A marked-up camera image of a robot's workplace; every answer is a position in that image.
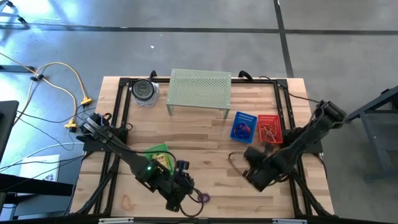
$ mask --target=blue basket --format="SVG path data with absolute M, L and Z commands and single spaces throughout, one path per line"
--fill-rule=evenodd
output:
M 247 144 L 253 142 L 256 132 L 257 117 L 242 112 L 236 112 L 234 124 L 231 130 L 231 139 Z

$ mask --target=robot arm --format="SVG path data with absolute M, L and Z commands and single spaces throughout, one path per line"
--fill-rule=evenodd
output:
M 250 169 L 245 170 L 243 176 L 258 191 L 263 191 L 273 180 L 278 181 L 292 173 L 306 147 L 320 141 L 330 129 L 342 127 L 346 113 L 330 101 L 321 101 L 312 118 L 314 116 L 315 119 L 303 128 L 294 128 L 286 133 L 284 145 L 277 153 L 259 152 L 253 147 L 246 149 L 244 157 Z
M 97 140 L 110 151 L 129 164 L 136 179 L 151 192 L 158 190 L 166 199 L 166 209 L 174 212 L 180 210 L 181 201 L 187 194 L 192 194 L 194 181 L 184 172 L 189 168 L 189 162 L 177 161 L 175 172 L 171 172 L 155 159 L 139 156 L 128 148 L 118 136 L 118 130 L 109 125 L 108 120 L 100 114 L 93 113 L 80 126 L 85 137 Z

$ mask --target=wooden table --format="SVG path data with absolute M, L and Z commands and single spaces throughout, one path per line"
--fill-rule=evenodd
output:
M 104 77 L 96 112 L 105 114 L 113 111 L 119 78 Z M 303 79 L 289 78 L 287 81 L 292 94 L 307 97 Z M 289 182 L 276 184 L 258 192 L 239 176 L 227 161 L 230 152 L 243 152 L 248 146 L 229 138 L 237 111 L 253 115 L 277 114 L 273 86 L 232 84 L 231 111 L 228 119 L 223 119 L 222 111 L 187 107 L 176 107 L 174 115 L 169 116 L 165 104 L 168 86 L 168 83 L 160 83 L 158 102 L 151 108 L 130 103 L 127 121 L 134 125 L 134 129 L 128 134 L 127 145 L 132 149 L 144 150 L 166 143 L 177 159 L 189 161 L 188 172 L 195 179 L 195 187 L 211 196 L 211 201 L 205 205 L 200 217 L 294 217 Z M 290 99 L 296 125 L 306 125 L 311 113 L 308 101 L 292 97 Z M 124 98 L 121 102 L 117 124 L 120 124 Z M 254 139 L 252 145 L 259 146 L 257 133 Z M 95 152 L 84 160 L 73 198 L 72 212 L 83 206 L 98 185 L 103 157 L 103 152 Z M 244 169 L 248 166 L 239 155 L 233 159 L 239 168 Z M 314 155 L 308 154 L 303 156 L 303 164 L 308 187 L 325 209 L 333 213 L 321 162 Z M 298 196 L 300 208 L 304 212 L 299 190 Z M 102 209 L 107 198 L 108 187 L 104 191 Z M 182 207 L 187 213 L 194 214 L 200 205 L 187 197 Z M 163 197 L 157 192 L 149 192 L 139 184 L 124 161 L 121 161 L 119 167 L 112 216 L 183 217 L 181 212 L 166 210 Z

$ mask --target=yellow cable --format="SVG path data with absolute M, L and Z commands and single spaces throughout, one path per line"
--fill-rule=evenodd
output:
M 37 74 L 39 70 L 41 70 L 41 69 L 43 69 L 43 68 L 45 68 L 45 67 L 48 67 L 49 65 L 61 64 L 61 65 L 64 65 L 64 66 L 70 68 L 70 69 L 76 74 L 76 76 L 77 76 L 77 78 L 78 78 L 78 80 L 79 80 L 79 82 L 80 82 L 80 87 L 81 87 L 81 91 L 83 92 L 83 97 L 86 98 L 86 94 L 85 94 L 85 91 L 84 91 L 84 88 L 83 88 L 83 84 L 82 84 L 82 82 L 81 82 L 81 79 L 80 79 L 79 74 L 76 72 L 75 69 L 73 69 L 73 68 L 72 68 L 71 66 L 69 66 L 68 64 L 65 64 L 65 63 L 62 63 L 62 62 L 52 62 L 52 63 L 48 63 L 48 64 L 46 64 L 46 65 L 41 66 L 41 67 L 40 67 L 39 69 L 37 69 L 37 71 L 35 72 L 35 71 L 33 71 L 32 69 L 30 69 L 29 67 L 26 67 L 25 65 L 19 63 L 18 61 L 14 60 L 14 59 L 12 59 L 12 58 L 10 58 L 10 57 L 8 57 L 7 55 L 5 55 L 5 54 L 3 54 L 3 53 L 1 53 L 1 52 L 0 52 L 0 54 L 1 54 L 2 56 L 4 56 L 4 57 L 8 58 L 9 60 L 12 60 L 13 62 L 19 64 L 20 66 L 24 67 L 26 70 L 32 72 L 32 73 L 34 74 L 34 77 L 37 77 L 37 76 L 39 75 L 39 74 Z M 49 82 L 49 81 L 48 81 L 47 79 L 45 79 L 45 78 L 43 78 L 43 80 L 44 80 L 45 82 L 47 82 L 49 85 L 51 85 L 51 86 L 53 86 L 53 87 L 55 87 L 55 88 L 58 88 L 58 89 L 60 89 L 60 90 L 63 90 L 63 91 L 65 91 L 65 92 L 67 92 L 67 93 L 72 97 L 72 99 L 73 99 L 73 105 L 74 105 L 73 114 L 75 114 L 75 113 L 76 113 L 76 98 L 75 98 L 68 90 L 66 90 L 66 89 L 64 89 L 64 88 L 62 88 L 62 87 L 60 87 L 60 86 L 54 85 L 53 83 Z M 25 110 L 26 110 L 26 108 L 27 108 L 27 106 L 28 106 L 28 104 L 29 104 L 29 101 L 30 101 L 30 99 L 32 98 L 32 93 L 31 93 L 31 92 L 32 92 L 32 85 L 33 85 L 33 82 L 34 82 L 34 81 L 31 81 L 31 83 L 30 83 L 28 96 L 27 96 L 27 99 L 26 99 L 24 108 L 23 108 L 23 110 L 22 110 L 22 113 L 25 112 Z M 18 122 L 18 120 L 21 118 L 22 113 L 20 113 L 19 116 L 16 118 L 16 120 L 14 121 L 14 125 L 15 125 L 15 124 Z M 74 123 L 74 120 L 75 120 L 75 117 L 73 116 L 72 119 L 70 120 L 70 123 L 71 123 L 71 122 Z
M 75 98 L 68 90 L 66 90 L 66 89 L 64 89 L 64 88 L 62 88 L 62 87 L 60 87 L 60 86 L 54 85 L 53 83 L 51 83 L 50 81 L 48 81 L 48 80 L 45 79 L 45 78 L 42 78 L 42 79 L 43 79 L 45 82 L 47 82 L 48 84 L 52 85 L 53 87 L 58 88 L 58 89 L 60 89 L 60 90 L 63 90 L 63 91 L 65 91 L 65 92 L 67 92 L 67 93 L 72 97 L 72 99 L 73 99 L 73 105 L 74 105 L 73 114 L 75 114 L 75 113 L 76 113 L 76 98 Z
M 29 86 L 29 92 L 27 94 L 27 99 L 24 105 L 24 109 L 22 109 L 21 113 L 18 115 L 18 117 L 14 121 L 14 125 L 19 121 L 19 118 L 21 118 L 22 114 L 25 113 L 25 110 L 27 108 L 27 105 L 29 104 L 29 101 L 32 97 L 32 86 L 33 86 L 33 81 L 31 81 L 30 86 Z
M 50 65 L 64 65 L 64 66 L 68 67 L 70 70 L 72 70 L 72 71 L 74 72 L 74 74 L 76 75 L 77 79 L 79 80 L 81 92 L 83 93 L 83 97 L 84 97 L 84 98 L 87 97 L 87 96 L 86 96 L 85 89 L 84 89 L 84 86 L 83 86 L 83 82 L 81 81 L 81 78 L 80 78 L 79 73 L 77 73 L 77 71 L 76 71 L 74 68 L 72 68 L 70 65 L 68 65 L 68 64 L 66 64 L 66 63 L 63 63 L 63 62 L 51 62 L 51 63 L 45 64 L 45 65 L 41 66 L 40 68 L 38 68 L 38 69 L 36 70 L 36 73 L 39 73 L 39 71 L 40 71 L 41 69 L 45 69 L 45 68 L 47 68 L 47 67 L 50 66 Z

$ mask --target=concrete floor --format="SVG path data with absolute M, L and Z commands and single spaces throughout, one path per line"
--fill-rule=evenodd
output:
M 277 28 L 272 0 L 118 0 L 117 4 L 97 0 L 13 2 L 28 22 L 46 24 Z M 289 29 L 398 28 L 395 0 L 280 0 L 280 5 L 285 27 Z M 151 70 L 169 75 L 171 68 L 187 68 L 236 75 L 246 70 L 254 76 L 287 76 L 278 34 L 0 30 L 0 38 L 1 52 L 26 65 L 39 67 L 53 61 L 69 63 L 79 71 L 88 94 L 94 99 L 98 96 L 102 77 L 108 75 L 149 75 Z M 331 100 L 347 112 L 398 83 L 398 36 L 288 35 L 287 43 L 294 76 L 305 79 L 309 97 Z M 12 64 L 1 57 L 0 63 Z M 78 82 L 66 68 L 49 68 L 44 74 L 81 100 Z M 19 100 L 23 104 L 29 82 L 26 74 L 0 73 L 0 100 Z M 26 113 L 60 120 L 73 113 L 72 106 L 68 95 L 41 83 Z M 63 124 L 24 120 L 61 142 L 70 142 Z M 398 180 L 363 182 L 363 175 L 377 172 L 378 166 L 362 124 L 354 121 L 332 131 L 322 143 L 336 214 L 397 222 Z M 12 131 L 1 167 L 51 144 L 56 142 L 19 122 Z M 58 147 L 41 155 L 61 154 L 62 159 L 68 159 L 80 153 L 81 146 L 76 146 L 72 152 Z M 70 164 L 60 178 L 73 183 L 78 169 L 79 162 Z M 18 167 L 10 169 L 10 173 L 17 174 L 18 170 Z M 67 206 L 66 197 L 58 199 L 58 207 L 48 208 L 47 212 L 61 211 Z

